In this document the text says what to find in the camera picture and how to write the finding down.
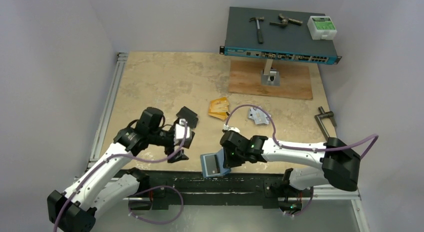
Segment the blue leather card holder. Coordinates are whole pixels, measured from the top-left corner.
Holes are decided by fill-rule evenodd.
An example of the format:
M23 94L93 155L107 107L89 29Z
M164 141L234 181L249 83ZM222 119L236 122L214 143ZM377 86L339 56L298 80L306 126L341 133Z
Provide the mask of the blue leather card holder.
M224 168L224 149L215 153L200 155L202 176L204 178L223 177L231 172L230 168Z

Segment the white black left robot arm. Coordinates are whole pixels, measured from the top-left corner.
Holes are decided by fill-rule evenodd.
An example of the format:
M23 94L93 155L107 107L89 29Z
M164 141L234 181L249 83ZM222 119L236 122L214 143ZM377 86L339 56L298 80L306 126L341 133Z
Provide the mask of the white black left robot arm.
M140 118L117 132L106 152L79 179L62 192L52 191L47 197L47 210L53 231L89 232L101 212L115 202L134 194L146 195L149 183L137 169L110 184L129 162L188 160L184 150L190 147L194 135L189 122L179 117L166 130L165 120L162 110L147 107Z

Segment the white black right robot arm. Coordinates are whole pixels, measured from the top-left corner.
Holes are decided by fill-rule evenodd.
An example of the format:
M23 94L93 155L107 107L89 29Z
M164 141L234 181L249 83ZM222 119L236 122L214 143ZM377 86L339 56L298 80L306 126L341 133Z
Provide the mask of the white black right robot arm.
M224 152L224 168L239 167L245 162L302 165L284 173L280 188L288 196L320 185L348 192L358 189L361 156L336 137L329 137L326 142L299 143L274 141L264 135L248 139L238 131L227 130L219 143Z

